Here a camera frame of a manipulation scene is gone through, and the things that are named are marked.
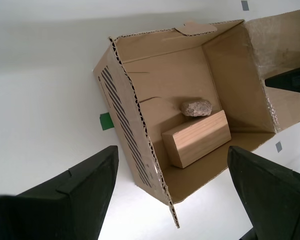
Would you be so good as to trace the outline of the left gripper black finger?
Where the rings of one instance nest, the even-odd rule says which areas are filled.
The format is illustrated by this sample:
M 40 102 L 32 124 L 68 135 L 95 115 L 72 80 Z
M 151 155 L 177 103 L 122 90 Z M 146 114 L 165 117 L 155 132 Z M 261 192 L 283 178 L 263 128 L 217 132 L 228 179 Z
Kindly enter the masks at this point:
M 108 146 L 18 195 L 0 195 L 0 240 L 96 240 L 113 195 L 117 146 Z
M 300 240 L 300 173 L 230 146 L 227 165 L 252 224 L 244 240 Z

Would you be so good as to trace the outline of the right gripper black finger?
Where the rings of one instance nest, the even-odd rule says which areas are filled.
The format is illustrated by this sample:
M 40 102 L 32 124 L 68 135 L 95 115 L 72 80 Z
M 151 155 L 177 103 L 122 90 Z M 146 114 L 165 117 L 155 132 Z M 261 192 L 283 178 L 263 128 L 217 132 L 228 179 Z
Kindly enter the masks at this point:
M 266 87 L 300 93 L 300 67 L 265 79 Z

